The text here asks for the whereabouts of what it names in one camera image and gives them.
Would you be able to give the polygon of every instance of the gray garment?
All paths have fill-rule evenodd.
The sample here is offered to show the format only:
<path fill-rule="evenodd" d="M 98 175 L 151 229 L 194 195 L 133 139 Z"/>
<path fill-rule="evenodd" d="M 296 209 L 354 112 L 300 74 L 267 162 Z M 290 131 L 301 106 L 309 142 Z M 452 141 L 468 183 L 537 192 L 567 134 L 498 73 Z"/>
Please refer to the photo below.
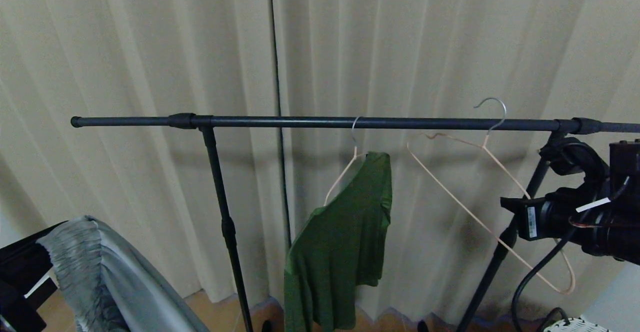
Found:
<path fill-rule="evenodd" d="M 78 332 L 208 332 L 151 263 L 96 218 L 63 223 L 38 243 Z"/>

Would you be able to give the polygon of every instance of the green garment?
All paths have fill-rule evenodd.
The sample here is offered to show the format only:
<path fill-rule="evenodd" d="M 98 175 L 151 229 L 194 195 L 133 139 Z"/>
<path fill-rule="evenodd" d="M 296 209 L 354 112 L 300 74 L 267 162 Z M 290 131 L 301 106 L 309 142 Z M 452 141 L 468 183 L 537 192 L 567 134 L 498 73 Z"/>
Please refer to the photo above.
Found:
<path fill-rule="evenodd" d="M 355 327 L 357 285 L 382 277 L 391 222 L 391 163 L 370 152 L 358 173 L 327 206 L 315 209 L 286 257 L 286 332 Z"/>

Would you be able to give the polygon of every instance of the black rubber foot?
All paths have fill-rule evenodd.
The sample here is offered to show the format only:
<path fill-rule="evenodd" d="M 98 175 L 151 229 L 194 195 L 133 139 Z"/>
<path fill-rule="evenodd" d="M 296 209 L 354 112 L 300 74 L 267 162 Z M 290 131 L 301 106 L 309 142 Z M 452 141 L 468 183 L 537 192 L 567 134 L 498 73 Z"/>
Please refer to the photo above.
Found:
<path fill-rule="evenodd" d="M 429 328 L 424 321 L 418 323 L 418 332 L 429 332 Z"/>
<path fill-rule="evenodd" d="M 267 320 L 262 324 L 262 332 L 272 332 L 272 322 Z"/>

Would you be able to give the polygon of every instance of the tiled floor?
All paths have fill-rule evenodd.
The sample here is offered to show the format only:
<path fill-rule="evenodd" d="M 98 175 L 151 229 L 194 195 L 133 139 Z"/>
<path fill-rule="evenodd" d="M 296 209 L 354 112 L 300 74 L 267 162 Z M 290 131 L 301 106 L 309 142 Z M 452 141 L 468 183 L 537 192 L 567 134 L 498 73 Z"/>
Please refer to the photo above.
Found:
<path fill-rule="evenodd" d="M 238 299 L 230 297 L 218 303 L 211 303 L 203 291 L 195 293 L 186 299 L 187 304 L 208 327 L 211 332 L 245 332 L 245 325 L 240 315 Z M 38 313 L 44 319 L 47 326 L 45 332 L 74 332 L 73 312 L 66 305 L 60 291 L 56 291 L 38 309 Z M 261 332 L 263 322 L 269 320 L 272 323 L 273 332 L 284 332 L 284 314 L 275 300 L 267 301 L 251 310 L 251 322 L 253 330 Z M 453 326 L 446 325 L 437 318 L 426 320 L 430 332 L 452 332 Z M 526 332 L 535 331 L 535 325 L 524 326 Z M 498 323 L 491 328 L 480 325 L 472 325 L 468 332 L 512 332 L 510 323 Z M 356 310 L 356 327 L 353 332 L 414 332 L 416 323 L 403 318 L 397 312 L 390 311 L 382 314 L 380 318 L 371 321 L 361 310 Z M 322 328 L 315 325 L 313 332 L 322 332 Z"/>

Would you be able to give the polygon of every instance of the curtain fold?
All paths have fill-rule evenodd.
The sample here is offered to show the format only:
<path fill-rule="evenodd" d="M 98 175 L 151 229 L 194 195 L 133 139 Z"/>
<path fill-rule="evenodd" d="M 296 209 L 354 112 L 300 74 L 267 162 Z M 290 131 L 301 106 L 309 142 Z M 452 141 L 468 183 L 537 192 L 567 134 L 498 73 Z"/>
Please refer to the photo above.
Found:
<path fill-rule="evenodd" d="M 32 233 L 91 214 L 182 296 L 204 289 L 219 301 L 235 287 L 202 135 L 74 129 L 71 116 L 281 109 L 497 118 L 492 102 L 473 109 L 495 96 L 510 118 L 638 123 L 639 13 L 640 0 L 0 0 L 3 221 Z M 249 304 L 282 302 L 287 233 L 295 238 L 322 204 L 352 156 L 352 139 L 348 130 L 284 129 L 283 180 L 278 130 L 215 132 Z M 496 242 L 411 159 L 405 144 L 413 134 L 356 131 L 361 148 L 391 155 L 394 195 L 382 280 L 359 289 L 358 304 L 371 318 L 393 308 L 413 320 L 434 312 L 457 323 Z M 496 132 L 489 148 L 525 184 L 547 136 Z M 630 136 L 580 138 L 606 157 L 608 143 Z M 519 192 L 486 156 L 451 141 L 418 140 L 414 148 L 494 231 L 506 227 L 511 216 L 498 197 Z M 579 182 L 550 173 L 540 195 Z M 552 245 L 519 241 L 516 250 L 534 264 Z M 524 317 L 556 305 L 579 314 L 622 268 L 568 250 L 576 293 L 560 296 L 534 280 Z M 508 257 L 480 312 L 504 313 L 525 273 Z M 569 281 L 560 259 L 543 273 L 557 285 Z"/>

